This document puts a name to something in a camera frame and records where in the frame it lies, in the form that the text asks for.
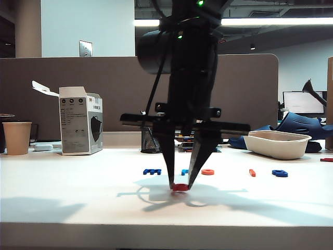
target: white tray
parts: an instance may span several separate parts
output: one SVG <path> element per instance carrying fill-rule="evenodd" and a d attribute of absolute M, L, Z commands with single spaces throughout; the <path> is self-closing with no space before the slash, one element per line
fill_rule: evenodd
<path fill-rule="evenodd" d="M 301 158 L 311 136 L 271 130 L 250 131 L 244 136 L 246 148 L 280 160 Z"/>

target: orange foam ring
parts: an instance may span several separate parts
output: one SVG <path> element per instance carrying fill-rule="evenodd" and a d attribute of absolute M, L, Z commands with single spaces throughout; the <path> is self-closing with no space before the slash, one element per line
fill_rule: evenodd
<path fill-rule="evenodd" d="M 214 174 L 214 170 L 212 169 L 202 169 L 201 174 L 205 176 L 212 176 Z"/>

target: computer monitor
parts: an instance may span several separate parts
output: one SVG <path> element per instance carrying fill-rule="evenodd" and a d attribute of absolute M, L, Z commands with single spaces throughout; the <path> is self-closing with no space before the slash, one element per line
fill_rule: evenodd
<path fill-rule="evenodd" d="M 316 91 L 318 95 L 326 100 L 326 91 Z M 285 108 L 290 112 L 307 117 L 325 117 L 325 107 L 310 93 L 302 91 L 283 92 Z"/>

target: white wall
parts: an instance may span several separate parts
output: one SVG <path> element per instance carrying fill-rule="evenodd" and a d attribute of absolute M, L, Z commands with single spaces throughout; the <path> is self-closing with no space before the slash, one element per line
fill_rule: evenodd
<path fill-rule="evenodd" d="M 272 53 L 279 59 L 279 101 L 283 101 L 283 91 L 301 91 L 309 78 L 314 90 L 327 90 L 327 59 L 333 56 L 333 39 L 261 53 Z"/>
<path fill-rule="evenodd" d="M 133 0 L 41 0 L 42 57 L 79 56 L 79 40 L 93 56 L 134 56 Z"/>

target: gray divider panel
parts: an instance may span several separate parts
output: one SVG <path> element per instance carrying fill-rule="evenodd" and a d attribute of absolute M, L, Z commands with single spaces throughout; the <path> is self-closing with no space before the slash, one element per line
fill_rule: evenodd
<path fill-rule="evenodd" d="M 0 113 L 38 124 L 40 140 L 58 140 L 58 100 L 33 90 L 31 81 L 57 93 L 61 86 L 84 86 L 103 98 L 104 131 L 138 130 L 119 118 L 146 108 L 154 79 L 136 57 L 0 59 Z M 167 101 L 168 82 L 169 76 L 162 75 L 152 105 Z M 220 55 L 211 106 L 222 109 L 220 121 L 249 123 L 252 129 L 275 126 L 277 89 L 274 55 Z"/>

